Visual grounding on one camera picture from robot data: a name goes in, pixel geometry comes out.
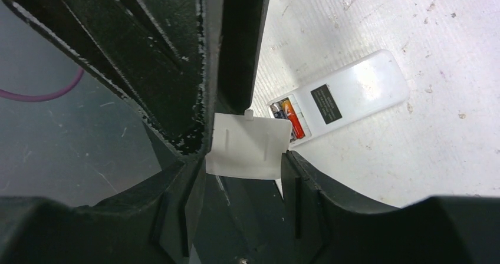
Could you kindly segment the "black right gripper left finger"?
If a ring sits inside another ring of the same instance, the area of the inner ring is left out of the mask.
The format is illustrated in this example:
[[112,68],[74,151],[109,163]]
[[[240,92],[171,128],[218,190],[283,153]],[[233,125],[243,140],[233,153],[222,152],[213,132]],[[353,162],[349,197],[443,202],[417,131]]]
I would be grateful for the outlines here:
[[188,263],[205,162],[177,161],[94,206],[1,199],[2,263]]

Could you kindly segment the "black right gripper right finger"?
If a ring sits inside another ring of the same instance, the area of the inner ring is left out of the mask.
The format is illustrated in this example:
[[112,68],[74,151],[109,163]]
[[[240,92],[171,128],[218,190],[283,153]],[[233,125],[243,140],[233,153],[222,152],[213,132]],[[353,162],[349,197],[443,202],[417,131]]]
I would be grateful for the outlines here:
[[499,199],[431,196],[397,208],[316,169],[281,160],[297,263],[498,263]]

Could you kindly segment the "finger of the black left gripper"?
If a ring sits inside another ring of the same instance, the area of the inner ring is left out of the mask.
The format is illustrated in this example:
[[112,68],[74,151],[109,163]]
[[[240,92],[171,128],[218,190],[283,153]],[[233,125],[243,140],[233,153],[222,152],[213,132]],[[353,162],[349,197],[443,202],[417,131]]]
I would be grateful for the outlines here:
[[270,0],[223,0],[218,108],[243,114],[252,104]]
[[100,80],[180,156],[212,139],[218,4],[208,0],[2,0]]

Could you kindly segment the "black silver battery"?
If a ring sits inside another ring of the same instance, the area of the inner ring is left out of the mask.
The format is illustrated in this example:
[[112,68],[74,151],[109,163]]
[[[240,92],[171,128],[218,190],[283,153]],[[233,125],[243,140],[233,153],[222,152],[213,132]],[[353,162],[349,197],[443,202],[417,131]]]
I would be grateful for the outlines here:
[[[290,121],[287,115],[285,114],[285,111],[282,109],[280,103],[272,103],[269,107],[275,118]],[[290,142],[292,143],[295,140],[296,140],[295,133],[293,130],[291,130]]]

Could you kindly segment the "white battery compartment cover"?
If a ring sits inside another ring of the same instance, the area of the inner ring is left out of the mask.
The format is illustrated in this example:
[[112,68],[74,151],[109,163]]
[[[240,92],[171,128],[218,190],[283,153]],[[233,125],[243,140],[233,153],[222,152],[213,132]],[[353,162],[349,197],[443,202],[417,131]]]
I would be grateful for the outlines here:
[[282,154],[288,150],[292,124],[286,119],[216,113],[208,174],[240,179],[281,178]]

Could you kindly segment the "white red remote control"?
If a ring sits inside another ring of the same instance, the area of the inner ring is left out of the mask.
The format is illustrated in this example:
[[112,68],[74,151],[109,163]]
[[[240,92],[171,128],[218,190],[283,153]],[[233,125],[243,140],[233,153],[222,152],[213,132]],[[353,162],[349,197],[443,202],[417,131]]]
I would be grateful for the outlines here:
[[395,57],[380,49],[269,101],[267,110],[274,116],[269,106],[290,100],[305,132],[304,138],[290,143],[296,147],[408,98],[409,88]]

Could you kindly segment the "red orange battery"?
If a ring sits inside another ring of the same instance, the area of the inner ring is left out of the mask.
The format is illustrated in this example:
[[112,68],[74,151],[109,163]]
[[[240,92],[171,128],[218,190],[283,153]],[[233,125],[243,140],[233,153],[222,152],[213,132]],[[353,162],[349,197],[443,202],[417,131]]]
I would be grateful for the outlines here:
[[298,116],[296,114],[296,112],[294,111],[294,108],[292,106],[292,103],[290,102],[289,99],[284,99],[281,101],[281,107],[285,113],[285,115],[287,116],[287,119],[289,119],[289,121],[291,122],[292,124],[292,131],[294,133],[294,136],[296,137],[296,139],[302,139],[305,137],[305,132],[301,126],[301,123],[298,119]]

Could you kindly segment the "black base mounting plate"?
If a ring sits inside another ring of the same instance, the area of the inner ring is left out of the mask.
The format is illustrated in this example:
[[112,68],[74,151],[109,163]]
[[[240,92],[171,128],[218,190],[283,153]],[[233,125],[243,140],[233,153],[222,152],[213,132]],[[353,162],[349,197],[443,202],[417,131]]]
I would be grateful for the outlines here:
[[200,263],[301,262],[273,180],[207,175],[194,248]]

